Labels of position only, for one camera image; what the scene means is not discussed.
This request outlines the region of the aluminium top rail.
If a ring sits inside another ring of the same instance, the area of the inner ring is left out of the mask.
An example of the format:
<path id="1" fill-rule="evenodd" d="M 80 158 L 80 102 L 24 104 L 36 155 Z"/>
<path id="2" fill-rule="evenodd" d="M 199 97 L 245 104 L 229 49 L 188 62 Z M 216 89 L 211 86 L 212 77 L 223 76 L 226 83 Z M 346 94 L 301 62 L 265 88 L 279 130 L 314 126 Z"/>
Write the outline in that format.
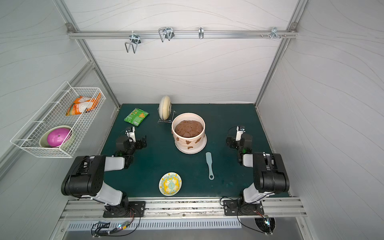
<path id="1" fill-rule="evenodd" d="M 141 40 L 159 40 L 160 36 L 158 31 L 133 31 L 136 35 L 141 37 Z M 261 38 L 260 34 L 267 35 L 271 30 L 267 31 L 209 31 L 204 30 L 205 39 L 268 39 Z M 199 40 L 198 30 L 192 31 L 174 31 L 175 40 Z M 284 39 L 297 38 L 298 32 L 280 31 L 279 34 L 287 35 Z M 103 40 L 103 39 L 129 39 L 132 32 L 129 31 L 80 31 L 68 32 L 67 35 L 70 39 L 82 40 Z"/>

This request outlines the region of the brown clay mud lump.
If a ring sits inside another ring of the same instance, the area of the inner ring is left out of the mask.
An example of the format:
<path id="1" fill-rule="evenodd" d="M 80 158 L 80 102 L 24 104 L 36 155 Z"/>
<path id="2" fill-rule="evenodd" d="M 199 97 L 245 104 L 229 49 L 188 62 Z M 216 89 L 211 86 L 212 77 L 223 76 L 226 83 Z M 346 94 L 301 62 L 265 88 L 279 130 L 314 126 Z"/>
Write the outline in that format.
<path id="1" fill-rule="evenodd" d="M 203 125 L 198 121 L 182 121 L 176 128 L 175 132 L 177 135 L 184 138 L 193 138 L 198 136 L 203 131 Z"/>

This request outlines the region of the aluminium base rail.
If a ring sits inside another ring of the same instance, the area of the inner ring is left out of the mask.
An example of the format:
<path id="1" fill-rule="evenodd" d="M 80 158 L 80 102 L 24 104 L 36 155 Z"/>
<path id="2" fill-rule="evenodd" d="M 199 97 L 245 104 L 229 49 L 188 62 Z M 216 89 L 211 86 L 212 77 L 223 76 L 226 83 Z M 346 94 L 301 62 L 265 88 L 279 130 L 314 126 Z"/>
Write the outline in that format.
<path id="1" fill-rule="evenodd" d="M 225 218 L 225 212 L 234 217 L 236 208 L 223 206 L 223 199 L 188 197 L 132 197 L 131 202 L 146 202 L 143 220 L 162 219 L 215 219 Z M 279 217 L 306 217 L 306 210 L 300 198 L 267 198 L 262 201 L 264 215 Z M 59 218 L 60 221 L 102 220 L 104 205 L 94 200 L 69 200 Z"/>

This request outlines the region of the small metal clip hook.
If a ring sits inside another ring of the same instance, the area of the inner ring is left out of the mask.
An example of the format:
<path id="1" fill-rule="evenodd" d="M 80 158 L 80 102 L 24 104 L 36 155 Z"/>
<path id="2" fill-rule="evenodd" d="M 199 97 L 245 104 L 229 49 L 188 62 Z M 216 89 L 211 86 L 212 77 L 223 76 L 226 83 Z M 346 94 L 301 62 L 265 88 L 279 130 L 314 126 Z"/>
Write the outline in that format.
<path id="1" fill-rule="evenodd" d="M 204 38 L 204 28 L 199 27 L 198 33 L 199 33 L 199 39 L 202 40 Z"/>

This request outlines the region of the metal loop hook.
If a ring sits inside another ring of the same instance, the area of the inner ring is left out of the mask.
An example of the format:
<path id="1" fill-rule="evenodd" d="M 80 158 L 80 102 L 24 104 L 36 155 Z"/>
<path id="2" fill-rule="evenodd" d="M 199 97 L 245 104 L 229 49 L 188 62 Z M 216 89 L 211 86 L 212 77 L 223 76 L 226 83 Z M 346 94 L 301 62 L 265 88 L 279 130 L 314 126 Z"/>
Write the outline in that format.
<path id="1" fill-rule="evenodd" d="M 160 36 L 162 43 L 165 40 L 170 41 L 175 36 L 174 29 L 172 27 L 160 28 L 158 30 L 158 33 L 159 33 L 159 36 Z"/>

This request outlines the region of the cream plate on edge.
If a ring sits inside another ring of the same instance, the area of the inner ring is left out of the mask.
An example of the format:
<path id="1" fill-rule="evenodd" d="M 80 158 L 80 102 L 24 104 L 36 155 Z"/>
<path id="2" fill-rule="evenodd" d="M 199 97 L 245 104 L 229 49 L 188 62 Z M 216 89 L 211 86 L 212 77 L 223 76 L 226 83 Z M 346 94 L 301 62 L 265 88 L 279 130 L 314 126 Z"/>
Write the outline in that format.
<path id="1" fill-rule="evenodd" d="M 160 120 L 162 121 L 168 120 L 171 114 L 171 110 L 172 110 L 171 99 L 169 96 L 164 96 L 160 101 L 159 109 L 158 109 Z"/>

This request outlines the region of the white ceramic pot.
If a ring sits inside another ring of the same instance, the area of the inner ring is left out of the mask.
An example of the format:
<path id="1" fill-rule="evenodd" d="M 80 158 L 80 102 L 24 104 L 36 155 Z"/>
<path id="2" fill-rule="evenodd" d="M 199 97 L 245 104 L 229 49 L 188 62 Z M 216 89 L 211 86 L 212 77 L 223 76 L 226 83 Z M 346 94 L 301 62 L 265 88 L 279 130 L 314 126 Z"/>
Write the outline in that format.
<path id="1" fill-rule="evenodd" d="M 175 145 L 184 154 L 193 155 L 202 151 L 207 144 L 206 124 L 194 113 L 184 113 L 172 122 Z"/>

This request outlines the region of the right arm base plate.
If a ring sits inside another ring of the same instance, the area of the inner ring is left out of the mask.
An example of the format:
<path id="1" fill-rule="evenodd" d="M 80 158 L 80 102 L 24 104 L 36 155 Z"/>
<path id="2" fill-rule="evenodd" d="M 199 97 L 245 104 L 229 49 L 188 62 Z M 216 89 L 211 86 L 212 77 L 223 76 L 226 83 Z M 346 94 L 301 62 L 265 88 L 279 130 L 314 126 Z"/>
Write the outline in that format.
<path id="1" fill-rule="evenodd" d="M 225 216 L 263 216 L 262 204 L 248 204 L 238 200 L 223 200 Z"/>

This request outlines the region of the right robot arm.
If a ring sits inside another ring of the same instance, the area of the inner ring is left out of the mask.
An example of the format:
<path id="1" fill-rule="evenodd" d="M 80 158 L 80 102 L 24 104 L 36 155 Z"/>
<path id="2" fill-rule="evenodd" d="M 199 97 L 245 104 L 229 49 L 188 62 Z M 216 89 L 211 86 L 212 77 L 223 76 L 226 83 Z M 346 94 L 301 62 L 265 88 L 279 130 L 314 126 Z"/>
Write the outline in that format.
<path id="1" fill-rule="evenodd" d="M 238 130 L 234 137 L 228 135 L 226 144 L 237 151 L 238 163 L 253 170 L 253 183 L 242 190 L 236 201 L 223 201 L 227 216 L 262 216 L 262 202 L 273 195 L 290 189 L 289 177 L 281 154 L 253 152 L 253 137 Z"/>

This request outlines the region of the light teal scrub brush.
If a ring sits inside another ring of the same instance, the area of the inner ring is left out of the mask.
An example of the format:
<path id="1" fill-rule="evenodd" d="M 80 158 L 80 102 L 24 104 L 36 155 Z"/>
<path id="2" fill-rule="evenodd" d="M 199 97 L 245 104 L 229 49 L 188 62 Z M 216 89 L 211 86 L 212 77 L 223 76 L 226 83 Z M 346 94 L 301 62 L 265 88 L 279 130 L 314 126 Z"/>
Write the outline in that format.
<path id="1" fill-rule="evenodd" d="M 206 152 L 206 163 L 208 165 L 209 169 L 209 179 L 212 181 L 215 179 L 214 173 L 213 173 L 213 159 L 212 159 L 212 153 Z"/>

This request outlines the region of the green table mat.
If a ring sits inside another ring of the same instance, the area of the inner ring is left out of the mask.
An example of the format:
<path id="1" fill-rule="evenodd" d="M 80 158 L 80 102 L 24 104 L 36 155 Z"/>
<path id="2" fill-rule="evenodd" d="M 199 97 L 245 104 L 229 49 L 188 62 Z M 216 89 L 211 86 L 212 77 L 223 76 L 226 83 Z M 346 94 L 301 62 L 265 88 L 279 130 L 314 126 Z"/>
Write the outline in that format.
<path id="1" fill-rule="evenodd" d="M 254 182 L 252 167 L 239 162 L 236 140 L 239 126 L 252 142 L 252 152 L 270 153 L 259 116 L 253 104 L 172 104 L 172 113 L 161 122 L 159 104 L 123 104 L 102 150 L 117 154 L 117 143 L 130 127 L 127 117 L 135 109 L 147 113 L 135 128 L 137 140 L 147 146 L 135 151 L 127 169 L 108 171 L 104 182 L 134 197 L 161 197 L 166 174 L 181 178 L 177 197 L 236 197 Z"/>

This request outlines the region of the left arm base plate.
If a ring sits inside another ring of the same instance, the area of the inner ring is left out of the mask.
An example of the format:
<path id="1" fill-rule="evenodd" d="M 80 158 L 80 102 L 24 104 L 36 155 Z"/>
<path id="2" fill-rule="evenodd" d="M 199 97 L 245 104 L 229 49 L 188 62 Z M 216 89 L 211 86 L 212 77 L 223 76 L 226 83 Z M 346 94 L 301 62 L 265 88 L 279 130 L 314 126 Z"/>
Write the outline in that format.
<path id="1" fill-rule="evenodd" d="M 117 206 L 105 206 L 104 218 L 132 218 L 143 217 L 146 207 L 145 201 L 122 202 Z"/>

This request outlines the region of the green snack packet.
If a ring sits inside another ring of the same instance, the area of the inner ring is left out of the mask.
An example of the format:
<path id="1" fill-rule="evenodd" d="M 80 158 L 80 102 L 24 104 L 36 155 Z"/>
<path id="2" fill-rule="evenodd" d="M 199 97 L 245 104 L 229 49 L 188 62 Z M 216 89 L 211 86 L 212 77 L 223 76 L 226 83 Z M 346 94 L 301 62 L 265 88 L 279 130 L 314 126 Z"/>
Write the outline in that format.
<path id="1" fill-rule="evenodd" d="M 124 121 L 134 125 L 135 127 L 138 127 L 148 115 L 148 112 L 135 108 L 128 116 L 124 118 Z"/>

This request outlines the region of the orange white snack bag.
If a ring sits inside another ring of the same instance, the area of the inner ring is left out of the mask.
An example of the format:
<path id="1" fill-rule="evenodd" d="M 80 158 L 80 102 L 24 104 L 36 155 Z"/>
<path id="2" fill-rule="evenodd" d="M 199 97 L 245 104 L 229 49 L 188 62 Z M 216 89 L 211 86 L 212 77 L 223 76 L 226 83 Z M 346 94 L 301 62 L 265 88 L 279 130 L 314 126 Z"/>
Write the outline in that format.
<path id="1" fill-rule="evenodd" d="M 98 93 L 94 98 L 80 96 L 74 100 L 66 112 L 66 117 L 81 115 L 95 110 L 102 99 L 102 94 Z"/>

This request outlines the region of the metal bracket hook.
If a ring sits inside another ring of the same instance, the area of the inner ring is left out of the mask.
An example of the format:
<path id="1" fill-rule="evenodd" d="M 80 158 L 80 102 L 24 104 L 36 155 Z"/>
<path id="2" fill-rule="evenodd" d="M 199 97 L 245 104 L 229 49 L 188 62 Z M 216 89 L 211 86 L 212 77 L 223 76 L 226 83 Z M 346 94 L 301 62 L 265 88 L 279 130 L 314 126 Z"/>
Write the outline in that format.
<path id="1" fill-rule="evenodd" d="M 278 29 L 276 27 L 271 29 L 271 32 L 267 35 L 260 34 L 261 38 L 268 38 L 270 40 L 272 39 L 284 39 L 287 37 L 285 34 L 279 34 Z"/>

